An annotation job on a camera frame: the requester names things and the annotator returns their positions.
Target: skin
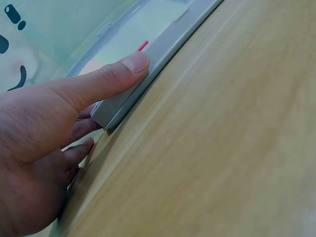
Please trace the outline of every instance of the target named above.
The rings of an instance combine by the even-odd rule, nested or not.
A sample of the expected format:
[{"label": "skin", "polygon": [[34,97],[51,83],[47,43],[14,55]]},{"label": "skin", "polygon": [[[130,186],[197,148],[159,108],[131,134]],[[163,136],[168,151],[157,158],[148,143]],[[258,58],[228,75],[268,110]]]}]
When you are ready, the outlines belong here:
[{"label": "skin", "polygon": [[94,142],[62,149],[100,129],[89,116],[93,104],[131,88],[148,66],[137,52],[83,76],[0,95],[0,236],[30,235],[56,219]]}]

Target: red indicator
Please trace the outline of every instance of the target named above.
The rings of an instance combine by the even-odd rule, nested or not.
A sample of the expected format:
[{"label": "red indicator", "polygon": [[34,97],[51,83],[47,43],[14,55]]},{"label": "red indicator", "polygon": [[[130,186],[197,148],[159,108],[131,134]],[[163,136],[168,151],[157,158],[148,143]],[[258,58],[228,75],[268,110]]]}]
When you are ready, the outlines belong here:
[{"label": "red indicator", "polygon": [[148,40],[145,41],[145,42],[138,48],[137,51],[142,51],[142,50],[146,47],[146,45],[148,45],[148,44],[149,44],[149,41],[148,41]]}]

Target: wood grain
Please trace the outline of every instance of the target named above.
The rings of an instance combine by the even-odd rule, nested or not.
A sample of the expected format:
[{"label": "wood grain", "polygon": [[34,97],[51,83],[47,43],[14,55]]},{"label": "wood grain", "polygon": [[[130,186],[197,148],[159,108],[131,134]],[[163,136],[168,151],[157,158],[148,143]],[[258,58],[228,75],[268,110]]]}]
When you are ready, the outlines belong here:
[{"label": "wood grain", "polygon": [[101,137],[54,233],[315,236],[315,12],[225,0]]}]

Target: gray plastic rim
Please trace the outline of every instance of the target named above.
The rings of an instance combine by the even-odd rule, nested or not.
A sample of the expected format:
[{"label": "gray plastic rim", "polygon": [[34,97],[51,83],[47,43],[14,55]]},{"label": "gray plastic rim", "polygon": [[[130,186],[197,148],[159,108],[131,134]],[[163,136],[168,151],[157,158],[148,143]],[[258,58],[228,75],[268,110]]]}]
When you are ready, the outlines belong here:
[{"label": "gray plastic rim", "polygon": [[127,92],[97,103],[91,118],[104,130],[115,129],[170,59],[223,1],[195,0],[189,4],[188,9],[143,50],[150,60],[147,75]]}]

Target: black curved line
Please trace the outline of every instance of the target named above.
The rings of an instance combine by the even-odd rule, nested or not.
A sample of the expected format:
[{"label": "black curved line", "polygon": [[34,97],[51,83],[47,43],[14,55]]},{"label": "black curved line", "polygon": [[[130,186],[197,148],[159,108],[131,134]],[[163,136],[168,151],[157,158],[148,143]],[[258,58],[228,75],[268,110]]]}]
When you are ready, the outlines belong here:
[{"label": "black curved line", "polygon": [[20,72],[21,72],[20,82],[15,87],[9,89],[8,91],[15,90],[17,88],[20,88],[20,87],[24,86],[27,74],[26,74],[26,68],[23,65],[20,67]]}]

